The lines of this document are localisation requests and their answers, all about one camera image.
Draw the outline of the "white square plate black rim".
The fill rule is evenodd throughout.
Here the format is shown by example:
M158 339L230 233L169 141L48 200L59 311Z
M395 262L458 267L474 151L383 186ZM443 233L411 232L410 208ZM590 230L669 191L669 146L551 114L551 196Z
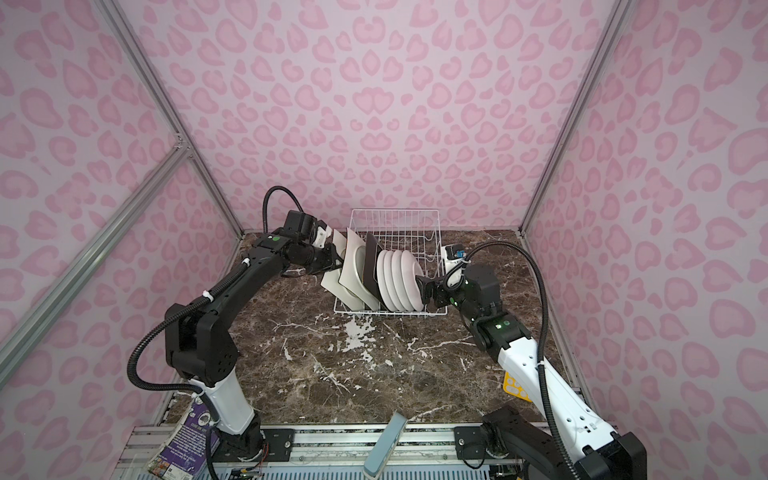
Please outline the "white square plate black rim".
M336 247L337 254L341 259L344 259L347 246L346 237L340 231L334 230L331 240ZM342 268L325 272L321 281L321 286L332 293L350 311L362 310L365 307L365 303L349 289L340 284L339 280L341 272Z

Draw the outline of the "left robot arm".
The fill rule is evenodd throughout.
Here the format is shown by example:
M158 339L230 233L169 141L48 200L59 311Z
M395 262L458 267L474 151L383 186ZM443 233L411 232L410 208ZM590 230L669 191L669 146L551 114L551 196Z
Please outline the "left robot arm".
M311 275L339 269L343 260L333 237L325 222L291 210L284 225L260 236L196 305L175 304L166 311L167 362L209 408L218 438L240 459L262 456L265 440L259 415L237 379L239 351L230 327L255 294L289 268Z

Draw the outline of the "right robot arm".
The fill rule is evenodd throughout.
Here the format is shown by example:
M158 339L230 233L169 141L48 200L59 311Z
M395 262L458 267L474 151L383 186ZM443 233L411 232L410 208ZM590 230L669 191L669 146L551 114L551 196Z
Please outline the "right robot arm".
M511 406L483 418L488 447L524 460L544 479L645 479L648 454L632 433L602 419L546 359L532 333L507 310L493 269L470 265L462 274L405 282L423 303L452 306L478 348L522 387L545 417L543 431Z

